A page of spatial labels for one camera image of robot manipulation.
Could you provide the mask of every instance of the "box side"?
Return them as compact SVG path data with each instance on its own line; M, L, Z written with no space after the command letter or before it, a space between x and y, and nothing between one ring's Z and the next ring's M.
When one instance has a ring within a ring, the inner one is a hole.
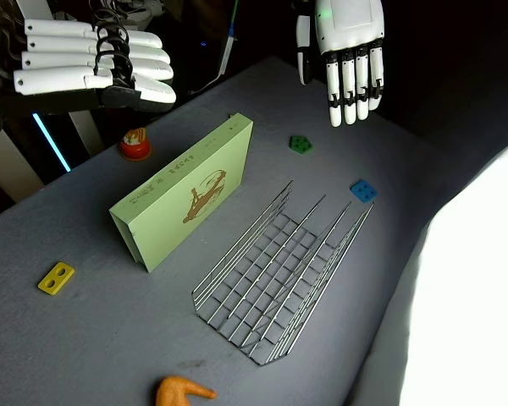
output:
M232 140L238 132L251 125L252 121L241 114L218 126L209 135L171 161L142 185L127 194L110 211L123 222L130 224L144 210L155 203L182 179L196 170L216 151Z
M141 264L143 264L143 258L141 258L141 253L137 249L137 245L135 244L134 238L132 237L128 225L122 220L120 220L117 216L115 216L112 212L110 212L110 214L111 217L113 218L113 221L115 222L115 225L119 229L120 235L122 235L122 238L126 243L128 250L134 257L135 262L140 262Z
M251 129L252 122L130 224L149 272L239 186Z

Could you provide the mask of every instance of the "wire basket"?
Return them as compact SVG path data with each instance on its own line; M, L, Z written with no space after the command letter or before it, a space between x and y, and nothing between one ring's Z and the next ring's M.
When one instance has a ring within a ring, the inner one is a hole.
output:
M196 313L259 365L294 348L373 208L343 233L348 203L316 236L305 223L325 196L296 222L283 213L291 189L292 182L192 292Z

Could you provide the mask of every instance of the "white robotic hand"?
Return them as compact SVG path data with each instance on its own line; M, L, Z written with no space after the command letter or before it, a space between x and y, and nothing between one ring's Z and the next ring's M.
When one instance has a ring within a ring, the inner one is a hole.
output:
M384 90L382 40L384 12L380 0L302 0L295 3L297 62L300 80L311 79L311 17L328 75L329 118L340 126L367 118Z

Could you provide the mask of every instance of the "blue light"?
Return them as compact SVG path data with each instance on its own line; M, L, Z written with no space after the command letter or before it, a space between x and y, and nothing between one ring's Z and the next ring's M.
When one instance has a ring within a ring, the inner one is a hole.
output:
M66 172L71 171L71 169L69 168L68 163L66 162L66 160L64 159L64 157L62 156L60 151L58 150L57 145L54 143L54 141L51 138L51 135L49 134L49 132L45 128L45 125L43 125L43 122L42 122L40 116L38 116L36 113L33 113L32 117L35 119L35 121L36 121L38 127L40 128L40 130L42 131L43 135L45 135L45 138L47 138L47 142L51 146L51 148L54 151L54 153L57 155L58 160L60 161L60 163L62 163L62 165L64 166L64 169L66 169Z

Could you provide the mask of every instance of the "blue block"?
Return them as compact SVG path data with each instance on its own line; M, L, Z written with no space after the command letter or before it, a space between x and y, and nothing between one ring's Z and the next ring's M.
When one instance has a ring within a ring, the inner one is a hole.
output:
M359 182L353 184L350 187L350 191L363 203L367 203L368 201L374 199L374 197L378 194L378 192L364 180L360 180Z

